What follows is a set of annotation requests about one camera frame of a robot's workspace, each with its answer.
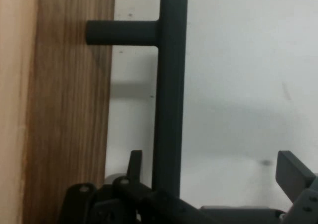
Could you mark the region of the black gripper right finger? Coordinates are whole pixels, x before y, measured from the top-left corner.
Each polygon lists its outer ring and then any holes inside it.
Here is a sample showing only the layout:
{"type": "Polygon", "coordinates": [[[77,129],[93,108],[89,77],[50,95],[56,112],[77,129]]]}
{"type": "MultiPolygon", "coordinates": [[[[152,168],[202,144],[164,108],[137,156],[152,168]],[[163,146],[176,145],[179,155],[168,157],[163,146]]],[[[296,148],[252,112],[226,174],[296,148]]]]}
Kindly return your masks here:
{"type": "Polygon", "coordinates": [[[318,176],[290,151],[279,151],[276,182],[292,202],[282,218],[283,224],[318,222],[318,176]]]}

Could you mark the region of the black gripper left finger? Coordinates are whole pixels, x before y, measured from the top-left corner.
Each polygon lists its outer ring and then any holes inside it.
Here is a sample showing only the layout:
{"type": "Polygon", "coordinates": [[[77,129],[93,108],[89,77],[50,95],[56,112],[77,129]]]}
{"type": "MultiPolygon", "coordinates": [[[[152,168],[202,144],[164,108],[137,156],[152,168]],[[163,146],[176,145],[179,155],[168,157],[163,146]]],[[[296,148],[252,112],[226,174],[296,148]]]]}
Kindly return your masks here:
{"type": "Polygon", "coordinates": [[[127,173],[97,189],[75,184],[66,191],[61,224],[198,224],[200,212],[165,191],[140,182],[142,152],[132,151],[127,173]]]}

